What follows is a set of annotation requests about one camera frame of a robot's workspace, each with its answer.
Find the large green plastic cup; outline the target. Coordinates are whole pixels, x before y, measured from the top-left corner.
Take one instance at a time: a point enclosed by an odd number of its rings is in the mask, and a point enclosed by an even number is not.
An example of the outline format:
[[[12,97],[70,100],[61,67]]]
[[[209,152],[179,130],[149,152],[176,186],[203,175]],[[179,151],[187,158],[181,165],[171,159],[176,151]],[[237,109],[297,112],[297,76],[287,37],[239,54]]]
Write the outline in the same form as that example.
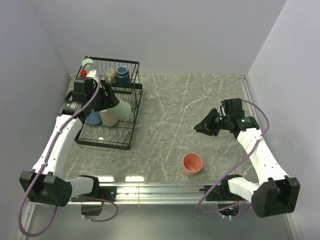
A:
[[[119,103],[109,109],[109,111],[118,117],[119,121],[123,121],[131,114],[131,105],[127,101],[119,99]]]

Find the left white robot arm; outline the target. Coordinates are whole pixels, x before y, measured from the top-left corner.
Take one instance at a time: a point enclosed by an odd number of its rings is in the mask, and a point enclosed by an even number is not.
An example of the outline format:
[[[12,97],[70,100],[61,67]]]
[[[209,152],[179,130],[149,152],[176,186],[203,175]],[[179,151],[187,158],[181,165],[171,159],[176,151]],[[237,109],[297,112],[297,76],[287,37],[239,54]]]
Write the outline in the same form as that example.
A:
[[[98,77],[81,76],[74,80],[74,89],[60,104],[55,127],[37,163],[31,171],[23,171],[19,182],[25,191],[24,200],[64,207],[70,199],[84,195],[89,201],[101,195],[97,177],[80,175],[63,179],[63,170],[72,143],[93,112],[119,104],[109,86],[101,88]]]

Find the olive ceramic mug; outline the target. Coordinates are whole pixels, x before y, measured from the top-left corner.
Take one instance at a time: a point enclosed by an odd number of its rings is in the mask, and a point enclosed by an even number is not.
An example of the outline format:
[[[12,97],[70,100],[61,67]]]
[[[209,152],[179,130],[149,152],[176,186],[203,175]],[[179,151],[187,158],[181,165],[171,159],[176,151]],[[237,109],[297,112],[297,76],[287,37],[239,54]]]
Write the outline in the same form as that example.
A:
[[[104,73],[104,80],[109,85],[114,85],[117,83],[116,71],[113,68],[108,68]]]

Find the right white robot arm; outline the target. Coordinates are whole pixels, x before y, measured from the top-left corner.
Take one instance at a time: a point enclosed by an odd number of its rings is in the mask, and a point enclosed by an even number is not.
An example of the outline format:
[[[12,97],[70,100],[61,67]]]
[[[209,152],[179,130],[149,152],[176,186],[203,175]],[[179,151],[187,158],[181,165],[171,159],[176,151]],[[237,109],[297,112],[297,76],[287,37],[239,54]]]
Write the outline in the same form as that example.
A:
[[[246,116],[243,103],[248,100],[229,98],[221,102],[220,108],[212,108],[208,115],[195,127],[198,133],[218,136],[221,130],[229,131],[243,147],[247,155],[224,173],[203,195],[196,205],[196,212],[201,214],[200,205],[215,188],[226,200],[235,196],[248,202],[259,218],[290,214],[294,212],[300,192],[300,182],[296,177],[289,177],[279,165],[269,149],[258,122],[252,116]],[[258,183],[246,180],[232,171],[250,160]]]

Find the blue plastic cup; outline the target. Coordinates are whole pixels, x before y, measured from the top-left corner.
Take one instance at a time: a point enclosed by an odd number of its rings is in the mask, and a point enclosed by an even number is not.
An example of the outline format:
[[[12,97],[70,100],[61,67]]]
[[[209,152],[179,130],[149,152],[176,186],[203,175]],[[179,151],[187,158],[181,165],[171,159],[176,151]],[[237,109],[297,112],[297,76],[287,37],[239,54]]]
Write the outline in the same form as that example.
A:
[[[100,125],[102,123],[100,113],[98,111],[92,111],[91,114],[86,117],[86,122],[92,126]]]

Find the dark blue glazed mug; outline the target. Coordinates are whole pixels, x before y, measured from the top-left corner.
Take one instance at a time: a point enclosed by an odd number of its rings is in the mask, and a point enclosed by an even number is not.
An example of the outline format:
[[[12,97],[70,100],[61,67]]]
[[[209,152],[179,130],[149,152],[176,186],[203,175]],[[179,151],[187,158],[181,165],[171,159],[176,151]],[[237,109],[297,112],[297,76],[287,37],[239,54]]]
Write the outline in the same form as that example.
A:
[[[126,66],[119,66],[116,69],[116,79],[120,86],[129,86],[131,83],[130,72]]]

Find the small green plastic cup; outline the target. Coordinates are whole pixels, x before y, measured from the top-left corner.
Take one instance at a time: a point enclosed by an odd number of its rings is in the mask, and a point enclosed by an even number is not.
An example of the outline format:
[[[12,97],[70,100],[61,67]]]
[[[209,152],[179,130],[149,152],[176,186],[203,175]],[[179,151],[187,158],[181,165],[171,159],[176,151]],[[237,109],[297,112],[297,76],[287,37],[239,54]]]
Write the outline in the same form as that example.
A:
[[[84,66],[85,64],[92,64],[93,63],[93,60],[91,58],[85,58],[82,62],[81,62],[81,65]]]

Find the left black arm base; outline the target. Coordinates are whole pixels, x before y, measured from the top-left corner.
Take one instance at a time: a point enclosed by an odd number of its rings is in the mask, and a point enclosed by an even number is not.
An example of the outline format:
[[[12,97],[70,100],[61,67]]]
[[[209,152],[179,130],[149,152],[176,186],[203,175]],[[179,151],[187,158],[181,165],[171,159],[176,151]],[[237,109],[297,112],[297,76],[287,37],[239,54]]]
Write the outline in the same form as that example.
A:
[[[108,200],[110,202],[115,202],[117,195],[116,186],[100,186],[97,194],[98,199]]]

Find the beige plastic cup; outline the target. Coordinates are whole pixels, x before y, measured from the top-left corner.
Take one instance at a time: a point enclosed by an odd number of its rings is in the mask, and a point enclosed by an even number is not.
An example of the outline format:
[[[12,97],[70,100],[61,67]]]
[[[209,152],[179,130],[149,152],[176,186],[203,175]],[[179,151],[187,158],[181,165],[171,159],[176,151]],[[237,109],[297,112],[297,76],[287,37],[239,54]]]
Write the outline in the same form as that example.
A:
[[[113,127],[118,123],[118,116],[109,109],[101,110],[99,114],[102,124],[106,127]]]

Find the pink plastic cup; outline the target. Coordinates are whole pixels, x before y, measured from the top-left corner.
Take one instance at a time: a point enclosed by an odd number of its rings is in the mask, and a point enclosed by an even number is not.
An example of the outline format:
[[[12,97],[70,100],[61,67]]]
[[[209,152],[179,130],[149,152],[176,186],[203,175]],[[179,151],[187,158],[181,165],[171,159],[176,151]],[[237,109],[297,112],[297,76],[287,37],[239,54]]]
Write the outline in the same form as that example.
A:
[[[202,169],[203,160],[197,153],[187,153],[182,159],[182,167],[186,177],[193,177]]]

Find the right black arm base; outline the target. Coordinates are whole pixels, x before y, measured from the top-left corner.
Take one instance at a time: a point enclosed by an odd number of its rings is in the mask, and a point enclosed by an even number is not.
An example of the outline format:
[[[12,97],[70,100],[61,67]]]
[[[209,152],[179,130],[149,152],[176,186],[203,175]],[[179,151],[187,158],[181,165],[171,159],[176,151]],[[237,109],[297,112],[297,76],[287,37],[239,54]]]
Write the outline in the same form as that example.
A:
[[[223,194],[221,186],[218,184],[205,198],[207,202],[227,201],[228,198]]]

